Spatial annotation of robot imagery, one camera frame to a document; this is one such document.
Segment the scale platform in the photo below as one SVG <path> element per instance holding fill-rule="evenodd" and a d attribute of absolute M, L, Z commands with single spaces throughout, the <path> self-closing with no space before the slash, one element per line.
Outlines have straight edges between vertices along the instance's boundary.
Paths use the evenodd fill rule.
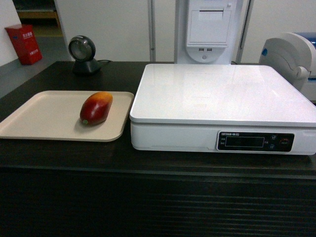
<path fill-rule="evenodd" d="M 268 66 L 149 64 L 130 119 L 138 150 L 316 153 L 316 107 Z"/>

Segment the white machine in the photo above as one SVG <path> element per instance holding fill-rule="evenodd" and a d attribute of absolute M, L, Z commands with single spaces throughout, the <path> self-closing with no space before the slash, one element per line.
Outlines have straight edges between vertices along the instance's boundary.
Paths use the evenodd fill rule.
<path fill-rule="evenodd" d="M 177 0 L 176 64 L 231 64 L 243 0 Z"/>
<path fill-rule="evenodd" d="M 268 66 L 149 64 L 130 119 L 139 150 L 316 153 L 316 107 Z"/>
<path fill-rule="evenodd" d="M 282 33 L 268 39 L 260 65 L 273 67 L 310 101 L 316 102 L 316 33 Z"/>

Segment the mango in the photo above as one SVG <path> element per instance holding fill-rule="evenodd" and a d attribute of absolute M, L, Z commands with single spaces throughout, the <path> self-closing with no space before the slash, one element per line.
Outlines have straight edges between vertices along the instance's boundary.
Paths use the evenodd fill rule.
<path fill-rule="evenodd" d="M 100 91 L 86 99 L 80 111 L 80 120 L 86 125 L 97 125 L 104 122 L 109 114 L 113 96 Z"/>

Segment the receipt printer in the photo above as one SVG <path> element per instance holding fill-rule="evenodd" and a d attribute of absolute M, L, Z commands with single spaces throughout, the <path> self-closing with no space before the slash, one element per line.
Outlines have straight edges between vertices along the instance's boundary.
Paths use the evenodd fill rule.
<path fill-rule="evenodd" d="M 307 99 L 316 102 L 316 33 L 282 33 L 268 39 L 260 56 Z"/>

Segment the white wall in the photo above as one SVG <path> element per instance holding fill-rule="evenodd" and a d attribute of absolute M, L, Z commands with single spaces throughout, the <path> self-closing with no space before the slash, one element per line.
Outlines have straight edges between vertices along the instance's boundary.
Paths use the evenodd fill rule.
<path fill-rule="evenodd" d="M 175 0 L 155 1 L 156 61 L 174 61 Z"/>
<path fill-rule="evenodd" d="M 242 63 L 258 63 L 267 39 L 281 32 L 316 32 L 316 0 L 253 0 Z"/>
<path fill-rule="evenodd" d="M 12 0 L 0 0 L 0 66 L 12 62 L 18 56 L 10 38 L 4 29 L 12 25 L 21 24 Z"/>
<path fill-rule="evenodd" d="M 84 35 L 97 60 L 149 61 L 147 0 L 55 0 L 66 45 Z"/>

